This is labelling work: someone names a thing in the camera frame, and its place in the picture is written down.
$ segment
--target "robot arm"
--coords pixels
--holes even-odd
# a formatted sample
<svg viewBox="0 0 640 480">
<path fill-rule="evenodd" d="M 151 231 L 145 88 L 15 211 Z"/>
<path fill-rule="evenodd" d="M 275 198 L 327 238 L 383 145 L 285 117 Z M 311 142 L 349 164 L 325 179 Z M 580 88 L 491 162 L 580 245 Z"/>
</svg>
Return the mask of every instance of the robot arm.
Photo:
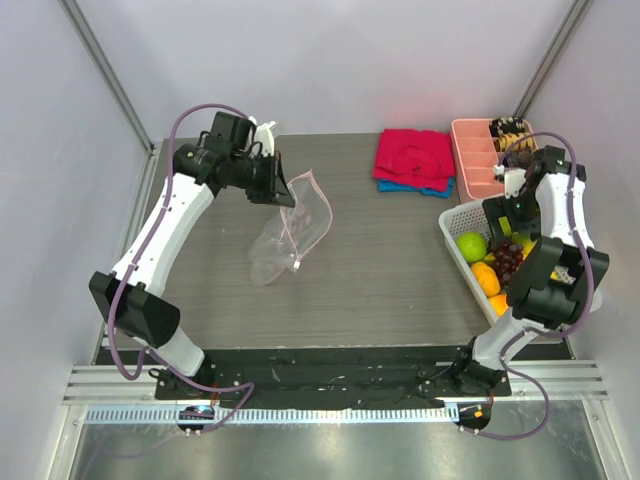
<svg viewBox="0 0 640 480">
<path fill-rule="evenodd" d="M 564 150 L 545 147 L 535 152 L 534 162 L 521 175 L 516 195 L 483 202 L 494 247 L 506 238 L 500 224 L 502 217 L 508 219 L 513 231 L 529 233 L 537 238 L 537 242 L 513 275 L 507 295 L 509 308 L 505 314 L 489 331 L 463 348 L 452 364 L 449 380 L 461 395 L 484 396 L 493 392 L 504 381 L 504 365 L 536 338 L 537 332 L 548 334 L 560 330 L 563 325 L 571 326 L 584 308 L 588 308 L 587 274 L 571 223 L 586 247 L 594 289 L 608 269 L 608 255 L 594 249 L 585 227 L 582 193 L 586 174 L 583 166 L 577 166 L 573 186 L 574 218 L 569 221 L 570 167 L 571 164 L 564 161 Z M 552 278 L 557 267 L 565 269 L 571 280 Z M 465 426 L 485 426 L 478 426 L 476 420 L 472 419 Z"/>
<path fill-rule="evenodd" d="M 115 326 L 197 383 L 210 385 L 211 362 L 179 327 L 180 311 L 162 300 L 173 262 L 200 215 L 222 188 L 245 190 L 252 203 L 295 206 L 275 150 L 275 122 L 256 128 L 255 122 L 219 112 L 204 145 L 183 145 L 173 155 L 171 198 L 165 205 L 168 182 L 149 219 L 124 257 L 109 275 L 95 272 L 89 289 L 105 321 L 125 272 L 134 264 L 158 215 L 166 209 L 142 257 L 128 279 L 117 306 Z M 252 142 L 247 149 L 249 136 Z"/>
</svg>

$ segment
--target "white plastic basket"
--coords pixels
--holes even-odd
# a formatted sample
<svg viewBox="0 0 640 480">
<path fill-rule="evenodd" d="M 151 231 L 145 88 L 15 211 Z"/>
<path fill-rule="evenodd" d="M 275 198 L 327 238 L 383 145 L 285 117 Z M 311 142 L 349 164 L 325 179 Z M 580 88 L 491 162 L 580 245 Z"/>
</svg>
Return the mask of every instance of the white plastic basket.
<svg viewBox="0 0 640 480">
<path fill-rule="evenodd" d="M 473 292 L 473 296 L 480 305 L 482 313 L 484 313 L 484 316 L 487 317 L 487 320 L 491 325 L 495 324 L 498 321 L 498 315 L 489 303 L 487 296 L 482 291 L 482 288 L 480 287 L 480 284 L 478 284 L 473 273 L 471 273 L 469 265 L 456 245 L 456 239 L 466 232 L 477 232 L 484 237 L 484 240 L 487 243 L 489 243 L 491 231 L 489 230 L 487 217 L 482 209 L 482 200 L 463 203 L 462 205 L 458 205 L 457 207 L 442 212 L 438 219 L 438 224 L 444 234 L 444 241 L 447 245 L 447 250 L 449 250 L 449 253 L 458 266 L 458 269 L 466 280 L 467 285 L 469 285 L 471 292 Z M 555 272 L 561 281 L 567 283 L 573 282 L 573 278 L 567 274 L 566 269 L 556 268 Z M 596 290 L 593 296 L 591 311 L 593 312 L 601 306 L 602 295 L 599 290 Z"/>
</svg>

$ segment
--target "grapes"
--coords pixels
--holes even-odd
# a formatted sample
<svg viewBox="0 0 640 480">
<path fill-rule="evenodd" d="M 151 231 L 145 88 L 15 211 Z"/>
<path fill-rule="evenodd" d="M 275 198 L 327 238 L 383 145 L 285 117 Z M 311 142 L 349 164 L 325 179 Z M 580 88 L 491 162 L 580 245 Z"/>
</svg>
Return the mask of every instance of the grapes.
<svg viewBox="0 0 640 480">
<path fill-rule="evenodd" d="M 506 240 L 493 251 L 493 256 L 496 258 L 494 270 L 498 275 L 500 286 L 504 290 L 508 290 L 513 274 L 518 270 L 524 260 L 522 245 L 517 245 L 510 240 Z"/>
</svg>

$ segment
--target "red towel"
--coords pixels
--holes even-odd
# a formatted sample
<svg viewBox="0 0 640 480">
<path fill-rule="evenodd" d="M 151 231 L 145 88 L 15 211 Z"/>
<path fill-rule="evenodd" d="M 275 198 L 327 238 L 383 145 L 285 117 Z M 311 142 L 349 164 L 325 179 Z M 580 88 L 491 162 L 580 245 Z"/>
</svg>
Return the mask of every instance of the red towel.
<svg viewBox="0 0 640 480">
<path fill-rule="evenodd" d="M 444 192 L 455 174 L 448 134 L 385 130 L 380 135 L 373 178 Z"/>
</svg>

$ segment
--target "pink tray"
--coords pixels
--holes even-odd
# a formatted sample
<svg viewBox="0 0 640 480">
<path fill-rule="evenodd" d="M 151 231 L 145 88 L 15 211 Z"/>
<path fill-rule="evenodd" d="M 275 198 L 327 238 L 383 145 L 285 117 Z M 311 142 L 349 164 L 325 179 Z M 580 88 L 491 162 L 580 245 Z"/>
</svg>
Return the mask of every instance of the pink tray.
<svg viewBox="0 0 640 480">
<path fill-rule="evenodd" d="M 467 203 L 504 192 L 494 179 L 493 166 L 498 153 L 489 132 L 491 118 L 461 118 L 451 124 L 453 156 L 456 161 L 456 185 L 460 202 Z M 525 121 L 525 129 L 532 132 Z"/>
</svg>

